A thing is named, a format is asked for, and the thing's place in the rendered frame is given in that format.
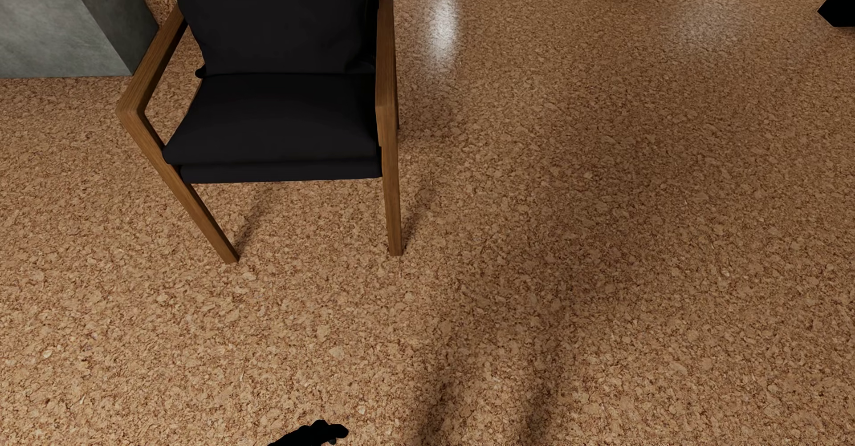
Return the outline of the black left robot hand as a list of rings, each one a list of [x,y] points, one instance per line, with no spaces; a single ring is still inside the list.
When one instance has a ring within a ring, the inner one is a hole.
[[[347,438],[349,430],[340,424],[328,424],[317,419],[311,425],[300,426],[267,446],[336,446],[338,440]]]

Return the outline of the grey concrete block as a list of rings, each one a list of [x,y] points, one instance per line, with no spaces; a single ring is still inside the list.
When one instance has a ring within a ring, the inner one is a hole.
[[[132,76],[158,29],[144,0],[0,0],[0,78]]]

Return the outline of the black furniture piece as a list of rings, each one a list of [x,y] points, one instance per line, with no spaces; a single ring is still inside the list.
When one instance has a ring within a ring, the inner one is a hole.
[[[855,27],[855,0],[826,0],[818,14],[833,27]]]

